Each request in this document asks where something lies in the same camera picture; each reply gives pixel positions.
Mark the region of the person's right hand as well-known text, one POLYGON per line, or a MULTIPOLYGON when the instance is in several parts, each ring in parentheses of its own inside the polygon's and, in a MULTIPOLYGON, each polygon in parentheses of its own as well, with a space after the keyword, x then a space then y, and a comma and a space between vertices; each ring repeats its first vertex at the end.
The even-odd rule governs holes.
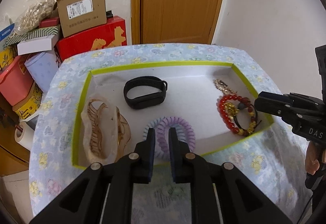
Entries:
POLYGON ((306 172, 314 175, 319 170, 320 163, 325 163, 325 149, 321 151, 314 142, 310 141, 306 150, 306 172))

